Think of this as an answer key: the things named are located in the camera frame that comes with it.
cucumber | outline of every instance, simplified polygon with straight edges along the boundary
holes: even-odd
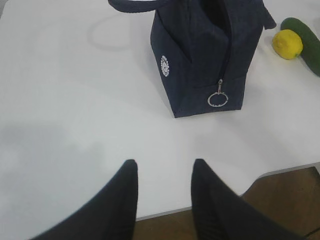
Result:
[[[288,17],[281,23],[281,30],[290,29],[298,34],[303,43],[301,57],[307,66],[320,77],[320,40],[302,21]]]

white surface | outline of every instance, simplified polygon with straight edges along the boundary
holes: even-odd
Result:
[[[318,0],[266,0],[320,35]],[[319,162],[320,78],[264,31],[241,111],[173,119],[150,47],[153,12],[106,0],[10,0],[0,21],[0,239],[26,239],[88,201],[126,159],[138,217],[191,205],[194,160],[238,194]]]

brown floor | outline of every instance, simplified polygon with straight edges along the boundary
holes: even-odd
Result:
[[[320,227],[320,175],[314,167],[258,179],[243,199],[300,236]],[[196,240],[191,211],[138,221],[133,239]],[[320,231],[308,239],[320,240]]]

yellow lemon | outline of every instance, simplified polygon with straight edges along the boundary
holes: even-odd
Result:
[[[273,49],[284,59],[294,59],[300,55],[304,45],[298,34],[290,29],[281,30],[272,39]]]

white logo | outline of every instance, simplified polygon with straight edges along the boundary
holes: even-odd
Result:
[[[161,57],[161,70],[165,77],[169,76],[169,62],[165,56]]]

